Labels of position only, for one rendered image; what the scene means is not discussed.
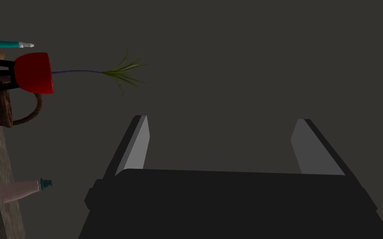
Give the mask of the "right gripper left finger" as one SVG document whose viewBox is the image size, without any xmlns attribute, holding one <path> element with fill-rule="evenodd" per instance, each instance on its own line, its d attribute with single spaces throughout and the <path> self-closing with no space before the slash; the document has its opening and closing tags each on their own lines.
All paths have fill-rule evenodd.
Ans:
<svg viewBox="0 0 383 239">
<path fill-rule="evenodd" d="M 149 141 L 150 130 L 147 116 L 134 116 L 103 178 L 114 177 L 124 169 L 143 169 Z"/>
</svg>

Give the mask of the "pink bottle with teal cap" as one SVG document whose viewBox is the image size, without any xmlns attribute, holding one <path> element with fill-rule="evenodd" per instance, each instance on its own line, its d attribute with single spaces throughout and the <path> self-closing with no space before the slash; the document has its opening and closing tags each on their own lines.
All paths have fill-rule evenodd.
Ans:
<svg viewBox="0 0 383 239">
<path fill-rule="evenodd" d="M 13 182 L 0 187 L 0 201 L 8 203 L 25 198 L 30 194 L 44 191 L 52 186 L 52 180 L 40 178 L 39 180 Z"/>
</svg>

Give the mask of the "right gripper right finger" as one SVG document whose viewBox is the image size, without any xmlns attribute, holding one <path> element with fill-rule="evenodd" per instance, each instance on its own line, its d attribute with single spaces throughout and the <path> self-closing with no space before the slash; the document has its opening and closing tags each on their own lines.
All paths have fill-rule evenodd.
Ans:
<svg viewBox="0 0 383 239">
<path fill-rule="evenodd" d="M 302 174 L 344 175 L 304 119 L 297 120 L 291 144 Z"/>
</svg>

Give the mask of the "teal bottle with white tip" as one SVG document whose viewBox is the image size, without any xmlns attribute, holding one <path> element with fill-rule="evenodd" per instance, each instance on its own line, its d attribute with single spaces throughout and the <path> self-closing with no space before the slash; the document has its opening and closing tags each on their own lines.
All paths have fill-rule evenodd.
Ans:
<svg viewBox="0 0 383 239">
<path fill-rule="evenodd" d="M 32 48 L 34 44 L 17 41 L 0 41 L 0 48 Z"/>
</svg>

